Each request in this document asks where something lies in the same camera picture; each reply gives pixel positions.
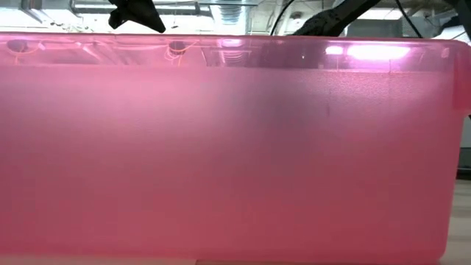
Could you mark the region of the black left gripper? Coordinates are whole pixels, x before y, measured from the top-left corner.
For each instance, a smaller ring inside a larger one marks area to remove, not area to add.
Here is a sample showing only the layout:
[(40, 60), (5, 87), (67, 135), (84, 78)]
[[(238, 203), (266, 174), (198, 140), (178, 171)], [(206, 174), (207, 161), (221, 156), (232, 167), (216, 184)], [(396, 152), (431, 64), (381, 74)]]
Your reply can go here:
[(127, 21), (133, 21), (156, 32), (164, 33), (166, 27), (152, 0), (108, 0), (116, 8), (110, 12), (108, 24), (117, 29)]

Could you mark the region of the red translucent plastic bin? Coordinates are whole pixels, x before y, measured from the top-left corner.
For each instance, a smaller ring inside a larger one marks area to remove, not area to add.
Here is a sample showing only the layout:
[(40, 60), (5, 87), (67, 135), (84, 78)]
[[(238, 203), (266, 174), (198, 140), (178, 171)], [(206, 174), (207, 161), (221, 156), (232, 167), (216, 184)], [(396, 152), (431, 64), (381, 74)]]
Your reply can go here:
[(431, 263), (471, 46), (0, 33), (0, 255)]

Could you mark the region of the grey ventilation unit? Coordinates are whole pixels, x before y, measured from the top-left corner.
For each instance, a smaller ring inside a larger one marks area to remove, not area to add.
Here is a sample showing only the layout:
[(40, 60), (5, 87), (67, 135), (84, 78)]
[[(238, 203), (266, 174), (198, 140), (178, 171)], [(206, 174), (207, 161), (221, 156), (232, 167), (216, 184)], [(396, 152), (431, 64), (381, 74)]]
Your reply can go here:
[(346, 36), (359, 38), (402, 37), (402, 24), (398, 20), (359, 19), (346, 28)]

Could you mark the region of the ribbed ceiling duct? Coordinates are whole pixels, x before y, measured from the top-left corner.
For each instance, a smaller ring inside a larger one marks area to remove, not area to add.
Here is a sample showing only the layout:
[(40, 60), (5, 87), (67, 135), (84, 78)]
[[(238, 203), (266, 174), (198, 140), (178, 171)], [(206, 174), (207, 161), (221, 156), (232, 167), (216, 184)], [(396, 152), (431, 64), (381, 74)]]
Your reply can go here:
[(213, 14), (222, 25), (242, 25), (245, 24), (247, 10), (241, 5), (217, 5)]

